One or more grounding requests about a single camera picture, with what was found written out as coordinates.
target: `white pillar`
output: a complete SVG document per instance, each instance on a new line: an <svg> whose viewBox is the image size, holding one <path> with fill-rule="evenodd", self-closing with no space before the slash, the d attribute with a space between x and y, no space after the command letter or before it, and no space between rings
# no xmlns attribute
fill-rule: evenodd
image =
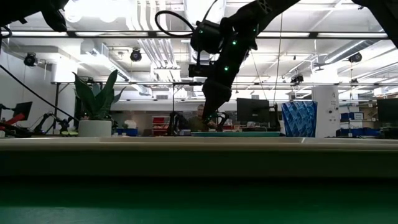
<svg viewBox="0 0 398 224"><path fill-rule="evenodd" d="M318 103L316 138L335 137L340 129L337 86L315 86L312 100Z"/></svg>
<svg viewBox="0 0 398 224"><path fill-rule="evenodd" d="M61 61L57 64L52 65L52 82L74 82L75 76L72 72L77 73L77 64L73 63L69 60ZM58 107L68 114L74 116L75 113L75 85L66 84L60 86L60 90L58 96ZM60 119L67 119L68 116L64 113L58 111L57 116Z"/></svg>

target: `table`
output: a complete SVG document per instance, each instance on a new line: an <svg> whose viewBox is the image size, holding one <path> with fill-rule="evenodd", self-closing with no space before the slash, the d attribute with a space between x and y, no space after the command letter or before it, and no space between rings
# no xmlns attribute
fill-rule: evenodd
<svg viewBox="0 0 398 224"><path fill-rule="evenodd" d="M396 141L0 140L7 224L398 223Z"/></svg>

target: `person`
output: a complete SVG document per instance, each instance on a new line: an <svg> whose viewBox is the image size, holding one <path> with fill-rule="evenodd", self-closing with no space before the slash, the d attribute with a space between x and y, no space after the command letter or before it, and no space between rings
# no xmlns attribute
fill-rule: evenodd
<svg viewBox="0 0 398 224"><path fill-rule="evenodd" d="M208 131L209 128L216 128L217 124L214 121L210 121L208 124L203 124L202 120L202 114L203 114L203 109L205 106L199 105L198 110L197 110L197 115L191 117L188 120L189 127L191 129L191 132L195 131Z"/></svg>

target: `blue patterned panel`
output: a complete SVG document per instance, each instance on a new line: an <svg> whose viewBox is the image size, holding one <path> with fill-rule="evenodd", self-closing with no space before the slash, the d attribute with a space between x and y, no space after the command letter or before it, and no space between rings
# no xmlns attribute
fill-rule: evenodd
<svg viewBox="0 0 398 224"><path fill-rule="evenodd" d="M282 116L288 137L315 137L317 102L295 101L282 104Z"/></svg>

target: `white plant pot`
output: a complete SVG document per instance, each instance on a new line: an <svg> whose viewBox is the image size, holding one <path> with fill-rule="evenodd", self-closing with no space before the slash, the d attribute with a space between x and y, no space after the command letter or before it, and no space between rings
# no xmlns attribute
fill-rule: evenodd
<svg viewBox="0 0 398 224"><path fill-rule="evenodd" d="M79 121L79 137L111 137L111 121Z"/></svg>

